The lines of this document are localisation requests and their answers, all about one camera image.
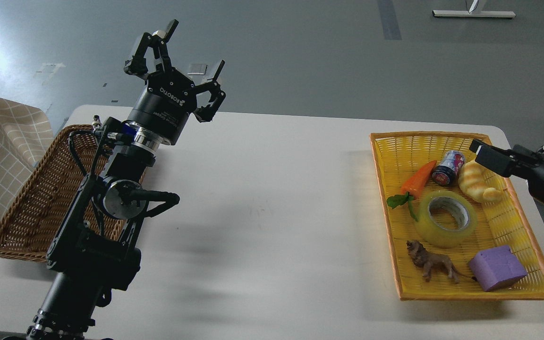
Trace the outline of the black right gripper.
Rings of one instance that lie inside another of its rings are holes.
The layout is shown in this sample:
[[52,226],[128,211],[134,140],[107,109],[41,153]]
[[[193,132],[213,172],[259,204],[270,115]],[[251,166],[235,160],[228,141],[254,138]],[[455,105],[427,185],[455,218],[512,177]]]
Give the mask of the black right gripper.
[[475,139],[470,150],[475,161],[502,177],[516,176],[527,179],[528,191],[544,204],[544,153],[538,153],[519,144],[512,149],[501,149]]

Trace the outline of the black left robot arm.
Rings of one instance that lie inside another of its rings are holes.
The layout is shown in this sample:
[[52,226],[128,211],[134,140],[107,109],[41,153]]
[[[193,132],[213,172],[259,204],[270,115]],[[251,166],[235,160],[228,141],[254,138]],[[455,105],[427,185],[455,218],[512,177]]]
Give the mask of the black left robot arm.
[[47,250],[47,268],[57,274],[26,340],[84,339],[95,308],[138,273],[144,220],[179,204],[177,194],[147,190],[139,180],[160,145],[175,145],[191,115],[210,122],[226,95],[218,82],[224,61],[199,85],[172,65],[168,42],[178,25],[137,39],[124,71],[145,87],[127,119],[94,116],[90,129],[68,136],[83,179]]

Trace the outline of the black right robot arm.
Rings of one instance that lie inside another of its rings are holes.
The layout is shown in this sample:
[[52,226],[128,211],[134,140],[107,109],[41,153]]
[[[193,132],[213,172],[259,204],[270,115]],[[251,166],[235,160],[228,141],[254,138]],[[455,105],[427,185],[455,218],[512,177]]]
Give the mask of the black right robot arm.
[[478,164],[498,176],[526,180],[530,195],[544,204],[544,150],[533,151],[519,144],[501,149],[480,139],[473,140],[469,149]]

